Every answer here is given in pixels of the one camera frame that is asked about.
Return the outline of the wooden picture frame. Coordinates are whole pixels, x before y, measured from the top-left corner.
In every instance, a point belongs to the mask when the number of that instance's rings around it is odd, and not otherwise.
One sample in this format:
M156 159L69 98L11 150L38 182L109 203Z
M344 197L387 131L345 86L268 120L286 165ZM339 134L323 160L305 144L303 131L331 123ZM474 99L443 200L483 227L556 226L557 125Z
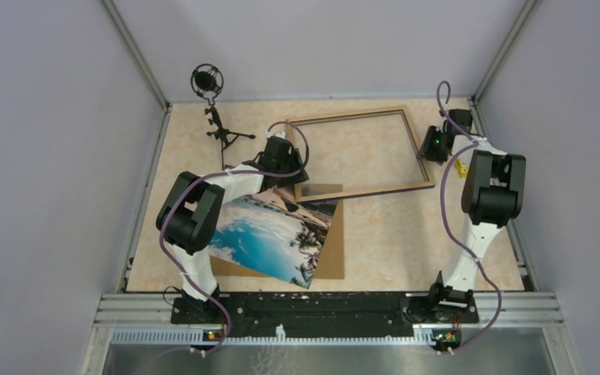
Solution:
M297 202L363 198L433 188L420 159L421 136L404 106L360 109L290 121L306 136L309 179L294 186Z

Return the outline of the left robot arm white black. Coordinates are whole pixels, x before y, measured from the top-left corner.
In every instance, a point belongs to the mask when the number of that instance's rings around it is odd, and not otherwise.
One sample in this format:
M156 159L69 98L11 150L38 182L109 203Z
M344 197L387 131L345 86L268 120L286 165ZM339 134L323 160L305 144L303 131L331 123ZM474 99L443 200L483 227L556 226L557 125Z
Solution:
M216 233L223 206L237 198L271 188L305 182L310 149L299 151L284 133L267 133L265 148L251 160L223 171L178 174L158 216L162 252L184 279L182 297L201 323L218 316L218 283L207 249Z

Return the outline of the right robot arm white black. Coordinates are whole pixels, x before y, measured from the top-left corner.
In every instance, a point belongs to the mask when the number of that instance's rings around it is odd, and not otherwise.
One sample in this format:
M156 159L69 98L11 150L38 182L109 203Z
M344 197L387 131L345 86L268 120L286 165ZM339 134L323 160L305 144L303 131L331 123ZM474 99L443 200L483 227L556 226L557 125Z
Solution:
M440 114L443 125L429 128L420 155L436 163L459 163L466 174L462 236L427 300L429 316L447 322L476 311L473 292L481 261L495 237L522 210L527 159L501 151L487 138L473 134L469 111L450 109Z

